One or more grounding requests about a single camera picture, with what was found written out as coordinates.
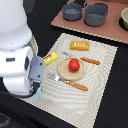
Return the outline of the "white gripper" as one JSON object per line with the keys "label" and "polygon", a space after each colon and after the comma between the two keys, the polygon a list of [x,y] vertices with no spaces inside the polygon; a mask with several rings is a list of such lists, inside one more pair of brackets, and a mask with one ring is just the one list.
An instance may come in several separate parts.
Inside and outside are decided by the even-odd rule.
{"label": "white gripper", "polygon": [[30,46],[14,52],[0,50],[0,77],[11,94],[31,94],[43,80],[44,66],[44,60]]}

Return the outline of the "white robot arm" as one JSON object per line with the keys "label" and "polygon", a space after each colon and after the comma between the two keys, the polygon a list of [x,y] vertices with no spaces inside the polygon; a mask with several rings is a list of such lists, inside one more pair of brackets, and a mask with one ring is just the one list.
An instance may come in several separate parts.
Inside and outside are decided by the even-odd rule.
{"label": "white robot arm", "polygon": [[0,77],[7,94],[30,97],[43,79],[45,62],[27,24],[35,0],[0,0]]}

